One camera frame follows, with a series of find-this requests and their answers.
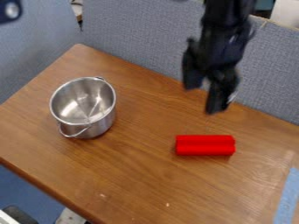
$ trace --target pot handle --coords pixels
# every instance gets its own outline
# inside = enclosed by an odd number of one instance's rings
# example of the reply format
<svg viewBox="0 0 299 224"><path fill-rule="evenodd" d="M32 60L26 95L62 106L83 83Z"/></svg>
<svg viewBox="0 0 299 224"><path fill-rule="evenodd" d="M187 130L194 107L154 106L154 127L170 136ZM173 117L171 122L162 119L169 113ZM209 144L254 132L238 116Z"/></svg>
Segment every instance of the pot handle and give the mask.
<svg viewBox="0 0 299 224"><path fill-rule="evenodd" d="M78 134L74 134L74 135L67 135L64 134L63 130L62 130L62 123L59 122L59 128L60 128L60 133L67 137L67 138L71 138L71 137L78 137L84 131L87 131L90 129L91 125L83 129Z"/></svg>
<svg viewBox="0 0 299 224"><path fill-rule="evenodd" d="M107 81L103 77L98 76L96 77L98 79L103 80L103 81Z"/></svg>

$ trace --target red block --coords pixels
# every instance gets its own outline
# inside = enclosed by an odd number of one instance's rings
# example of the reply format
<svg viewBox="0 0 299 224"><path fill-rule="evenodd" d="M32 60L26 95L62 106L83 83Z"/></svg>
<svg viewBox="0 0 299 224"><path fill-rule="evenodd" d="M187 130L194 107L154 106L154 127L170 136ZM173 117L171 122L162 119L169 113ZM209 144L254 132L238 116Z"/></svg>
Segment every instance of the red block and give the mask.
<svg viewBox="0 0 299 224"><path fill-rule="evenodd" d="M233 136L177 137L177 154L181 156L230 156L235 151Z"/></svg>

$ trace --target metal pot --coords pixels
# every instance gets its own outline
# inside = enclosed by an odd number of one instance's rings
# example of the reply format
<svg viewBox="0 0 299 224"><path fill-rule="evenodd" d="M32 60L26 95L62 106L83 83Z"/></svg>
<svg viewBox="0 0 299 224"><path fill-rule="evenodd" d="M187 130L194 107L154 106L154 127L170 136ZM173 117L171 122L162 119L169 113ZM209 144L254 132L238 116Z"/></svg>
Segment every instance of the metal pot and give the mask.
<svg viewBox="0 0 299 224"><path fill-rule="evenodd" d="M116 118L115 89L102 77L71 80L52 94L51 113L66 137L96 137Z"/></svg>

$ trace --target blue carpet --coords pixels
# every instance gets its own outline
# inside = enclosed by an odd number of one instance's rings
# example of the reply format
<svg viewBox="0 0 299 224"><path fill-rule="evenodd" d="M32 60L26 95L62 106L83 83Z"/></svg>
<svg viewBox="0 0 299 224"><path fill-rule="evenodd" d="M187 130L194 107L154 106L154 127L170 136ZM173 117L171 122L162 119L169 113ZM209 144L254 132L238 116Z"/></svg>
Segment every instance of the blue carpet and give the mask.
<svg viewBox="0 0 299 224"><path fill-rule="evenodd" d="M18 206L40 224L52 224L64 206L0 165L0 209Z"/></svg>

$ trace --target pot rim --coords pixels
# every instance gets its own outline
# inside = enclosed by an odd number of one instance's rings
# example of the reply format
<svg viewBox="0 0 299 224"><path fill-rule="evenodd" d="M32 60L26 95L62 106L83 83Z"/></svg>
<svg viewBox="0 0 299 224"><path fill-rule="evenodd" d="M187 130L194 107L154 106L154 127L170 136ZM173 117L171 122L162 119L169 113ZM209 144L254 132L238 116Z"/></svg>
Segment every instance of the pot rim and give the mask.
<svg viewBox="0 0 299 224"><path fill-rule="evenodd" d="M80 81L80 80L94 80L94 81L104 81L106 84L110 86L111 90L112 90L112 94L114 94L114 103L112 103L112 106L110 107L110 110L108 112L106 113L104 116L102 116L96 121L94 122L84 122L84 123L72 123L72 122L66 122L63 121L54 113L52 111L52 100L54 100L54 97L56 96L56 94L60 92L60 90L67 86L70 85L74 81ZM96 123L98 121L103 120L111 113L111 111L115 109L115 106L116 106L116 101L118 101L118 97L116 97L116 90L112 88L112 86L110 85L110 83L102 78L102 77L80 77L78 79L74 79L74 80L70 80L68 82L66 82L63 85L59 86L59 88L55 90L52 96L51 96L51 103L50 103L50 106L51 106L51 114L52 116L55 117L55 119L63 123L63 124L68 124L71 126L80 126L80 125L92 125L92 123Z"/></svg>

